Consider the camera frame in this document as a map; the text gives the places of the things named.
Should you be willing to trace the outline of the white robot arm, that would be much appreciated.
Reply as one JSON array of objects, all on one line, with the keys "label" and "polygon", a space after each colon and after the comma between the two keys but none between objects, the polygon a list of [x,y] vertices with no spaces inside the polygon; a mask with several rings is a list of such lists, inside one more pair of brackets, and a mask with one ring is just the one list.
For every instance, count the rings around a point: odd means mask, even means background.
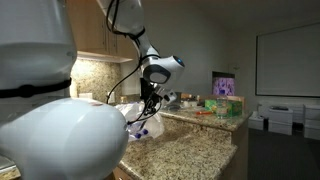
[{"label": "white robot arm", "polygon": [[126,151],[117,108],[71,97],[76,59],[65,0],[0,0],[0,153],[22,180],[104,180]]}]

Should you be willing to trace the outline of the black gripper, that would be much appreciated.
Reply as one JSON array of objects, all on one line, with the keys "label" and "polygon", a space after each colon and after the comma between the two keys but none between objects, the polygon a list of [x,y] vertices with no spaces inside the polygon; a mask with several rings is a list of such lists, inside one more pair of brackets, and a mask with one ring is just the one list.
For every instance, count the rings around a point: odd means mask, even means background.
[{"label": "black gripper", "polygon": [[156,106],[161,102],[162,97],[156,94],[154,86],[144,78],[140,79],[141,93],[140,99],[144,102],[144,115],[151,115],[157,112]]}]

